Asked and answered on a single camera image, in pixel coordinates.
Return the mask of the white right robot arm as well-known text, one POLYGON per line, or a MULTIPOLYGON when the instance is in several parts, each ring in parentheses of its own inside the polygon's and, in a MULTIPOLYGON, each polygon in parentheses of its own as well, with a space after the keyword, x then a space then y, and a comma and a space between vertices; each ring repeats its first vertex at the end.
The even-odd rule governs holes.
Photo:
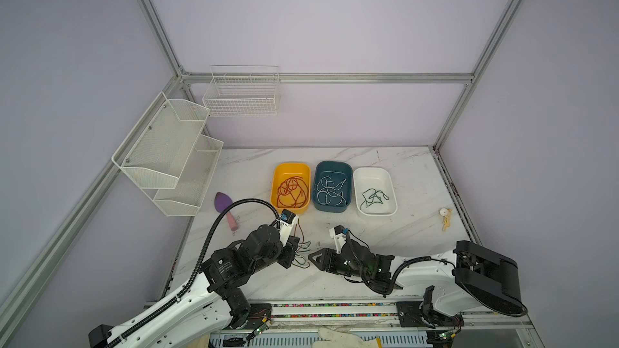
POLYGON ((399 291, 420 296, 427 310, 444 316, 479 306, 507 317, 528 314, 516 261, 467 240, 457 241, 451 251, 406 259, 374 254, 341 238, 337 248, 322 248, 309 261, 319 271, 351 278, 379 296, 399 291))

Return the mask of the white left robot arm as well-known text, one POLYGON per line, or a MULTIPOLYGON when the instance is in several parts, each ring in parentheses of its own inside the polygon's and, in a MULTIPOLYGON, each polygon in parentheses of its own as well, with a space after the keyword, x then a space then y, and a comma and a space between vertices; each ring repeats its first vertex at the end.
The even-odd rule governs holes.
POLYGON ((214 220, 190 278, 174 292, 121 325, 100 325, 89 333, 92 347, 182 346, 201 332, 243 325, 251 306, 241 288, 257 272, 273 264, 288 268, 300 239, 293 235, 298 215, 282 212, 267 201, 245 198, 232 203, 214 220), (274 215, 245 240, 209 254, 220 222, 237 206, 259 204, 274 215))

